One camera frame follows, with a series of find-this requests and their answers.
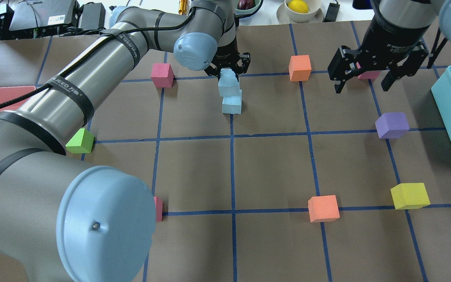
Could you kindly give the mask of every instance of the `bowl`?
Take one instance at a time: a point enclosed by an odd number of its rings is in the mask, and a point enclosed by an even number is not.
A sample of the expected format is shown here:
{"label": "bowl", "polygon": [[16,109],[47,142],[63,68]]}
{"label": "bowl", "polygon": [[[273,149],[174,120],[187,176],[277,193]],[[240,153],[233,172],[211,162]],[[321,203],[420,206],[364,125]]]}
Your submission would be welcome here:
{"label": "bowl", "polygon": [[234,3],[235,3],[234,10],[236,11],[236,14],[252,14],[258,8],[258,5],[260,5],[260,1],[261,0],[254,0],[255,1],[255,6],[253,6],[251,9],[246,9],[246,10],[236,9],[236,7],[238,7],[238,2],[239,1],[240,0],[234,1]]}
{"label": "bowl", "polygon": [[288,3],[292,2],[292,0],[285,0],[285,11],[288,15],[288,18],[292,21],[296,21],[299,23],[307,22],[314,18],[316,13],[321,7],[321,0],[302,0],[306,2],[309,7],[309,13],[297,13],[296,11],[292,11],[288,8]]}

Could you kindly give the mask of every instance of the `cable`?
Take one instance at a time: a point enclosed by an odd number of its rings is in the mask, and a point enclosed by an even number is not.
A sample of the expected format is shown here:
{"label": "cable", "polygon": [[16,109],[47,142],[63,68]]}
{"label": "cable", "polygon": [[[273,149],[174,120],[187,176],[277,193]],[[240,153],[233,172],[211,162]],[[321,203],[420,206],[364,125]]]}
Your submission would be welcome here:
{"label": "cable", "polygon": [[440,55],[440,52],[442,51],[445,44],[448,42],[448,39],[443,38],[443,40],[440,43],[440,46],[438,46],[438,41],[440,40],[440,35],[442,31],[440,28],[438,28],[438,32],[436,34],[435,43],[433,44],[433,47],[431,48],[431,54],[429,54],[429,61],[427,68],[430,69],[433,67],[433,64],[435,63],[435,60],[437,59],[438,55]]}
{"label": "cable", "polygon": [[262,7],[262,4],[263,0],[260,0],[260,4],[258,5],[258,8],[255,11],[251,12],[250,14],[242,14],[241,16],[235,16],[235,18],[248,18],[249,16],[255,15],[258,12],[258,10],[260,10],[260,7]]}
{"label": "cable", "polygon": [[10,106],[10,105],[13,105],[13,104],[15,104],[15,103],[18,103],[18,102],[20,102],[20,101],[24,101],[25,99],[30,98],[30,97],[32,97],[32,96],[38,94],[39,92],[44,91],[44,90],[46,90],[46,89],[49,89],[49,88],[51,88],[51,87],[52,87],[52,86],[51,86],[50,84],[47,84],[47,83],[46,83],[46,84],[44,84],[43,86],[41,86],[40,88],[37,88],[36,90],[31,91],[31,92],[29,92],[29,93],[27,93],[27,94],[25,94],[25,95],[22,95],[22,96],[20,96],[20,97],[18,97],[18,98],[14,98],[13,100],[6,101],[6,102],[1,103],[1,104],[0,104],[0,109],[2,109],[2,108],[4,108],[4,107],[8,107],[8,106]]}
{"label": "cable", "polygon": [[[174,27],[142,27],[142,28],[138,28],[138,29],[132,29],[132,30],[127,30],[124,33],[128,34],[128,33],[134,33],[134,32],[144,32],[144,31],[170,31],[170,30],[178,30],[180,28],[182,28],[184,25],[188,24],[194,17],[195,15],[195,8],[191,8],[190,13],[188,18],[183,21],[181,24],[176,25]],[[61,72],[59,75],[61,77],[66,77],[68,75],[70,75],[70,73],[72,73],[73,71],[75,71],[79,66],[81,66],[85,61],[87,61],[88,59],[90,59],[90,57],[97,52],[97,50],[99,50],[102,46],[106,45],[108,42],[110,42],[111,40],[114,40],[115,37],[114,36],[109,36],[106,37],[106,39],[100,41],[97,45],[95,45],[90,51],[88,51],[88,53],[86,53],[82,58],[80,58],[78,61],[76,61],[72,66],[70,66],[69,68],[67,68],[66,70],[64,70],[63,72]],[[13,100],[10,101],[6,101],[4,103],[0,104],[0,109],[13,105],[15,103],[18,103],[20,101],[23,101],[27,98],[30,98],[38,93],[40,93],[41,91],[44,91],[46,89],[50,89],[52,86],[48,83],[43,84],[43,86],[39,87],[38,89],[31,91],[25,95],[22,95],[18,98],[15,98]]]}
{"label": "cable", "polygon": [[32,12],[34,13],[34,20],[36,21],[36,31],[34,32],[34,38],[38,37],[38,18],[36,16],[36,10],[34,10],[34,7],[27,1],[27,0],[23,0],[24,2],[27,3],[27,5],[31,6]]}

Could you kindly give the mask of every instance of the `yellow fruit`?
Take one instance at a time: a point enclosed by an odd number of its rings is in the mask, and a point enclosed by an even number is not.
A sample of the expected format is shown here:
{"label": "yellow fruit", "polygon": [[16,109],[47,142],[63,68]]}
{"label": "yellow fruit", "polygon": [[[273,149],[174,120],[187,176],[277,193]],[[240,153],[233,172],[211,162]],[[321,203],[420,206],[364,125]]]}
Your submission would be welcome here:
{"label": "yellow fruit", "polygon": [[306,14],[309,13],[309,7],[306,2],[302,0],[292,0],[288,3],[288,8],[296,13]]}

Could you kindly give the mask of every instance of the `green cube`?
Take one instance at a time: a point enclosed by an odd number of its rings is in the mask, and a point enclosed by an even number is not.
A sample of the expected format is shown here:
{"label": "green cube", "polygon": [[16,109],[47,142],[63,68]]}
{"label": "green cube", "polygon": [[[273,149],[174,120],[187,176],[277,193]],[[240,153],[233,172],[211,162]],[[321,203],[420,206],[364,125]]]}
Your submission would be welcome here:
{"label": "green cube", "polygon": [[66,150],[73,154],[89,154],[92,152],[93,139],[95,136],[91,132],[81,128],[66,144]]}
{"label": "green cube", "polygon": [[431,205],[424,183],[401,183],[391,189],[394,208],[419,209]]}

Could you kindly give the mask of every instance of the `purple cube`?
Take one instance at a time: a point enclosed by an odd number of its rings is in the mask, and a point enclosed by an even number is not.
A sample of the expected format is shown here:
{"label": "purple cube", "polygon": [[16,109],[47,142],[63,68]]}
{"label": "purple cube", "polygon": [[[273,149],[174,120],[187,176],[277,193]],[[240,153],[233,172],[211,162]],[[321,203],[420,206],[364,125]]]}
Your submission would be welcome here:
{"label": "purple cube", "polygon": [[387,112],[375,122],[380,139],[397,139],[410,130],[404,112]]}

